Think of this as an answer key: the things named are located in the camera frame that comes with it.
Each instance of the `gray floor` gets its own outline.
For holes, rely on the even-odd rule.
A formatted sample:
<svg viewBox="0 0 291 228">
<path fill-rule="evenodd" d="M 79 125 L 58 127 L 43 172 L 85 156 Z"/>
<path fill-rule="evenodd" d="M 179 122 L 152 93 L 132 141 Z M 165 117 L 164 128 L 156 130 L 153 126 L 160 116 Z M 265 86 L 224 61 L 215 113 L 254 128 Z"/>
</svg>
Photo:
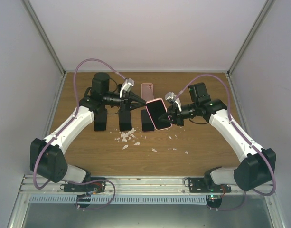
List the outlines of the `gray floor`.
<svg viewBox="0 0 291 228">
<path fill-rule="evenodd" d="M 241 196 L 224 197 L 232 208 Z M 236 211 L 210 211 L 200 205 L 110 205 L 95 211 L 77 211 L 73 204 L 31 204 L 24 228 L 268 228 L 272 227 L 261 196 L 248 196 Z"/>
</svg>

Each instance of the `vent grille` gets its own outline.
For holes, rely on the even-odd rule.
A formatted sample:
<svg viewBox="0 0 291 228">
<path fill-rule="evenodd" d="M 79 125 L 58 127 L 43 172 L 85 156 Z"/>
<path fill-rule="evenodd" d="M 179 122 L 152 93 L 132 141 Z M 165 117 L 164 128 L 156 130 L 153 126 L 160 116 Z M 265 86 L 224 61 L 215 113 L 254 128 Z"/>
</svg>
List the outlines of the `vent grille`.
<svg viewBox="0 0 291 228">
<path fill-rule="evenodd" d="M 91 204 L 104 204 L 110 201 L 112 196 L 92 195 Z M 76 195 L 59 194 L 33 194 L 30 203 L 75 203 Z M 205 196 L 149 196 L 149 195 L 118 195 L 112 202 L 113 204 L 198 204 L 206 205 Z"/>
</svg>

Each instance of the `wooden surface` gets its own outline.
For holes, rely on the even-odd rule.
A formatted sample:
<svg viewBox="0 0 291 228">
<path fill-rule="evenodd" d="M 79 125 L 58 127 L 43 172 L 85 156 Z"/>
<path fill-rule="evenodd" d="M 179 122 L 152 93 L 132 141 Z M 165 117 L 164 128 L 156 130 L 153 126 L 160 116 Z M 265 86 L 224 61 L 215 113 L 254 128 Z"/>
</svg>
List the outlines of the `wooden surface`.
<svg viewBox="0 0 291 228">
<path fill-rule="evenodd" d="M 135 80 L 132 89 L 134 93 L 141 95 L 141 83 L 153 83 L 155 98 L 164 99 L 168 91 L 177 94 L 199 73 L 123 73 L 123 75 Z M 215 75 L 227 82 L 224 74 Z M 93 76 L 94 73 L 77 75 L 79 99 L 82 98 L 86 88 L 91 86 Z M 123 82 L 118 75 L 110 73 L 110 76 L 118 83 Z M 195 81 L 197 82 L 206 84 L 212 99 L 219 98 L 226 104 L 226 92 L 219 81 L 203 77 Z M 115 85 L 112 81 L 110 83 L 112 91 Z M 191 103 L 189 92 L 185 91 L 180 100 L 183 105 Z M 232 99 L 231 102 L 232 115 L 239 121 Z M 65 80 L 52 130 L 56 129 L 74 108 L 73 74 L 70 73 Z M 108 111 L 114 113 L 117 108 L 108 108 Z M 172 126 L 167 130 L 144 133 L 141 130 L 141 109 L 132 111 L 131 117 L 136 138 L 126 143 L 115 140 L 121 135 L 118 115 L 108 115 L 105 132 L 94 132 L 94 126 L 91 124 L 78 135 L 66 152 L 67 163 L 83 167 L 92 175 L 159 176 L 203 175 L 204 171 L 217 166 L 233 167 L 239 164 L 232 148 L 210 124 L 195 125 L 185 120 L 185 126 L 182 128 Z M 193 120 L 204 122 L 201 117 Z M 128 148 L 123 150 L 124 145 L 128 145 Z"/>
</svg>

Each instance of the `pink smartphone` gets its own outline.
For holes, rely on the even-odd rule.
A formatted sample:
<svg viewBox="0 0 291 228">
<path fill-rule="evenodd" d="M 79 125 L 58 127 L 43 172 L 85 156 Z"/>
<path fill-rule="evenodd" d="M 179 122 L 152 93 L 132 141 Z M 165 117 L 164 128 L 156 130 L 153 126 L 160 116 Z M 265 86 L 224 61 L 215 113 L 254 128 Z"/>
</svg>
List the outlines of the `pink smartphone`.
<svg viewBox="0 0 291 228">
<path fill-rule="evenodd" d="M 170 123 L 160 122 L 159 117 L 167 112 L 164 102 L 161 98 L 157 98 L 146 102 L 146 110 L 150 115 L 150 119 L 156 130 L 168 129 L 171 127 Z"/>
<path fill-rule="evenodd" d="M 152 83 L 141 84 L 141 98 L 145 101 L 154 99 L 154 88 Z"/>
</svg>

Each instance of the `pink phone case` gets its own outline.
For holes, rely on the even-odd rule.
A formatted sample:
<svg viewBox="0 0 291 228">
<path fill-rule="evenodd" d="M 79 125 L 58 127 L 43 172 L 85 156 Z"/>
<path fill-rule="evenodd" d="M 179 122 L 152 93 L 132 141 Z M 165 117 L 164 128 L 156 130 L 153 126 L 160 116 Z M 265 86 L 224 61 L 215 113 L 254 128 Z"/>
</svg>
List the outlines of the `pink phone case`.
<svg viewBox="0 0 291 228">
<path fill-rule="evenodd" d="M 154 88 L 152 83 L 141 84 L 141 98 L 145 101 L 154 99 Z"/>
<path fill-rule="evenodd" d="M 165 108 L 165 111 L 167 112 L 167 111 L 168 111 L 168 109 L 166 108 L 166 106 L 165 106 L 165 104 L 164 104 L 164 102 L 163 102 L 162 98 L 156 98 L 156 99 L 153 99 L 153 100 L 147 101 L 146 103 L 151 103 L 151 102 L 154 102 L 154 101 L 157 101 L 157 100 L 161 100 L 161 101 L 162 101 L 162 103 L 163 103 L 163 106 L 164 106 L 164 108 Z M 171 127 L 172 127 L 172 125 L 170 125 L 170 127 L 167 127 L 167 128 L 163 128 L 163 129 L 157 129 L 157 128 L 156 128 L 156 125 L 155 125 L 155 124 L 154 124 L 154 122 L 153 122 L 153 119 L 151 118 L 151 116 L 150 116 L 150 119 L 151 119 L 151 122 L 153 123 L 153 125 L 154 125 L 154 127 L 155 127 L 155 129 L 156 129 L 157 131 L 164 130 L 164 129 L 169 129 L 169 128 L 171 128 Z"/>
</svg>

